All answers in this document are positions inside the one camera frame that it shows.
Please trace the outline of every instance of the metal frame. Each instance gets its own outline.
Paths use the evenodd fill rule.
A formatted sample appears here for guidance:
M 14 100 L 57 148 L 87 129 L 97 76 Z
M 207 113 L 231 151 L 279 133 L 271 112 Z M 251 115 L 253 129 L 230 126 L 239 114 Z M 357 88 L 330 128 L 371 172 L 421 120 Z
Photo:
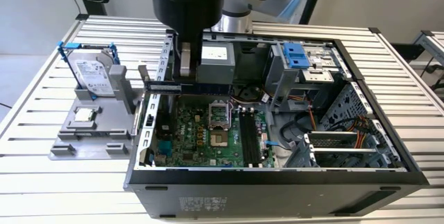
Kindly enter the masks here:
M 437 61 L 444 65 L 444 32 L 422 31 L 414 40 L 414 44 L 422 45 Z M 444 80 L 444 71 L 442 72 L 441 79 L 437 81 L 435 86 L 441 84 L 442 80 Z

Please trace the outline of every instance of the sticker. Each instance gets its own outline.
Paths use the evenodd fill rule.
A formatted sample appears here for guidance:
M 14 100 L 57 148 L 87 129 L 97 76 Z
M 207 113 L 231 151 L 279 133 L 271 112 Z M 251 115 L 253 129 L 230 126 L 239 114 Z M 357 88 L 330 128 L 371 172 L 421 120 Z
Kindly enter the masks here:
M 179 197 L 183 211 L 225 211 L 229 197 Z
M 227 60 L 227 47 L 203 46 L 202 47 L 203 59 Z
M 151 90 L 182 90 L 181 85 L 150 85 Z
M 265 96 L 263 96 L 262 101 L 263 101 L 265 103 L 267 103 L 267 102 L 269 102 L 269 99 L 270 99 L 270 95 L 269 95 L 267 93 L 265 93 Z
M 322 63 L 322 60 L 319 58 L 311 58 L 311 63 Z
M 91 133 L 77 133 L 77 136 L 93 136 Z
M 89 90 L 98 96 L 115 96 L 105 65 L 99 61 L 77 60 L 77 67 Z

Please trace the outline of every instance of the blue plastic latch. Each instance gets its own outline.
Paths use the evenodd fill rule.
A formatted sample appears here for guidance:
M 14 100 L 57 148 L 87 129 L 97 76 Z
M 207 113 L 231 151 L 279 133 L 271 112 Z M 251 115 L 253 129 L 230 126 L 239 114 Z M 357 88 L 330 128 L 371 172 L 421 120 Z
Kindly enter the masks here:
M 307 69 L 311 63 L 306 56 L 306 51 L 302 44 L 285 43 L 285 55 L 289 60 L 289 67 L 294 69 Z
M 174 144 L 171 141 L 159 142 L 159 153 L 162 155 L 173 156 L 174 154 Z
M 121 64 L 121 59 L 119 59 L 119 54 L 118 54 L 118 47 L 114 44 L 114 42 L 111 42 L 111 45 L 109 47 L 113 51 L 114 64 Z
M 82 48 L 82 44 L 81 43 L 67 43 L 65 46 L 66 49 L 81 49 Z

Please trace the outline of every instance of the slotted aluminum surface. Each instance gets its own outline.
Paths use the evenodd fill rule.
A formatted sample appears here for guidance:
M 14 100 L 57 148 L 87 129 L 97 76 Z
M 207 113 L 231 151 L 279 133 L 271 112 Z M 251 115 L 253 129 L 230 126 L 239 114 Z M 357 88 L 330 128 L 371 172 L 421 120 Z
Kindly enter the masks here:
M 90 17 L 66 41 L 119 47 L 134 86 L 138 65 L 155 74 L 166 27 L 155 20 Z M 431 187 L 362 218 L 206 219 L 211 223 L 444 223 L 444 117 L 386 40 L 365 28 L 255 23 L 257 34 L 343 40 Z M 149 223 L 134 193 L 123 191 L 127 160 L 50 161 L 47 154 L 74 102 L 75 80 L 57 52 L 0 124 L 0 223 Z

